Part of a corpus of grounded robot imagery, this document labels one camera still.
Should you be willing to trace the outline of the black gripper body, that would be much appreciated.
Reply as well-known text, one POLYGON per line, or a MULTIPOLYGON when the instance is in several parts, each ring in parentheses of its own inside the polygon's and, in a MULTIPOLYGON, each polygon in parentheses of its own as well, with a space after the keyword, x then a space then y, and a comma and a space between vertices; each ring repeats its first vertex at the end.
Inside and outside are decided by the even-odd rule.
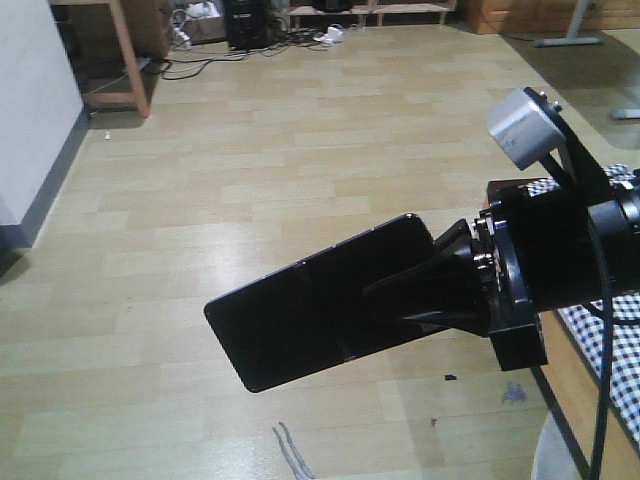
POLYGON ((565 189, 532 195, 516 180, 491 181, 488 208, 502 291, 489 337, 504 371, 547 363, 539 314, 601 298, 586 208, 565 189))

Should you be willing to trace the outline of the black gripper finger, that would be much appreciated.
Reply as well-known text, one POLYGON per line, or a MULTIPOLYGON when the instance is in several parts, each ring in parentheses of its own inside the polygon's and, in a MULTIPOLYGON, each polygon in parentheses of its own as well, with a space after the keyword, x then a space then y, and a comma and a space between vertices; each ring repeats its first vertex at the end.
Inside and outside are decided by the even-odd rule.
POLYGON ((434 246, 427 260, 364 289, 369 313, 383 324, 429 324, 486 336, 490 307, 467 221, 456 221, 434 246))

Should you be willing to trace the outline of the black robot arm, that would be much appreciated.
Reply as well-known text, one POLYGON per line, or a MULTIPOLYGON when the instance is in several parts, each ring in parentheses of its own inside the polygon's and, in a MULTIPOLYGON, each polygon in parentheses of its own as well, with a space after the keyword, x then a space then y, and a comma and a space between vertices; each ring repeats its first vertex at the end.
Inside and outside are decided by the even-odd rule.
POLYGON ((639 287, 639 191, 606 185, 602 201, 523 185, 488 195, 427 260, 368 286, 380 323, 434 325, 490 339, 500 367, 547 362, 540 313, 639 287))

